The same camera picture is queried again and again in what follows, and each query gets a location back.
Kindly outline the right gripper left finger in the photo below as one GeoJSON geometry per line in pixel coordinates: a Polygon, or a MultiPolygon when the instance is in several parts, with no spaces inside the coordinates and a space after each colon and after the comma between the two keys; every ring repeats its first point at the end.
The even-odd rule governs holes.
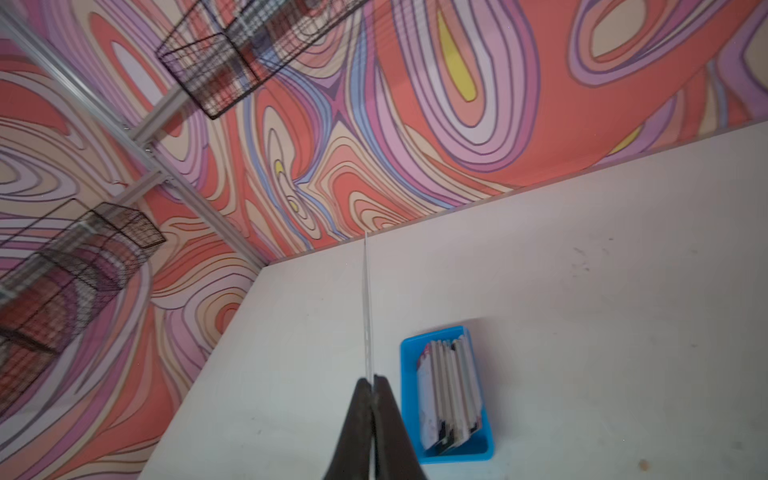
{"type": "Polygon", "coordinates": [[[373,439],[372,387],[357,381],[325,480],[368,479],[373,439]]]}

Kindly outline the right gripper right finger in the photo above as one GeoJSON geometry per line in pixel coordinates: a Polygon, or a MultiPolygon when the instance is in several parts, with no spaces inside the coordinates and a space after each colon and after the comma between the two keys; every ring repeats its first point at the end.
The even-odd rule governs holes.
{"type": "Polygon", "coordinates": [[[389,381],[375,375],[373,382],[375,469],[378,480],[426,480],[389,381]]]}

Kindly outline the blue plastic tray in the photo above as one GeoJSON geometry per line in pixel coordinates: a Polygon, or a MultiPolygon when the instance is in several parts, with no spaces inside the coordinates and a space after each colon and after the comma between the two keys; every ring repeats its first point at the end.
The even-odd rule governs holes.
{"type": "Polygon", "coordinates": [[[400,366],[401,411],[419,463],[491,459],[495,444],[469,329],[403,340],[400,366]]]}

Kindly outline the black VIP card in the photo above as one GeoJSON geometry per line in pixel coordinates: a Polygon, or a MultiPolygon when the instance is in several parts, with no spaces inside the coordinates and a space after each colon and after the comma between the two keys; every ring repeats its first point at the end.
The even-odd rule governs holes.
{"type": "Polygon", "coordinates": [[[373,326],[371,318],[371,297],[370,297],[370,272],[369,272],[369,253],[368,253],[368,234],[363,237],[363,274],[362,274],[362,304],[363,304],[363,327],[365,343],[365,371],[367,380],[372,383],[374,380],[373,365],[373,326]]]}

